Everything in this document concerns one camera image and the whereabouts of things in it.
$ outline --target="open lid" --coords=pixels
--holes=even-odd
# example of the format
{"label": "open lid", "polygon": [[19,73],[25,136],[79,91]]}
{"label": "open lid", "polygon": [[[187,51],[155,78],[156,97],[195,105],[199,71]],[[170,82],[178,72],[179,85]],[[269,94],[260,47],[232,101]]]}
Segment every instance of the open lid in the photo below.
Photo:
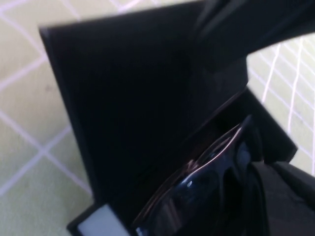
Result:
{"label": "open lid", "polygon": [[297,25],[313,1],[219,2],[211,14],[197,1],[41,29],[97,203],[242,91],[248,53],[313,30]]}

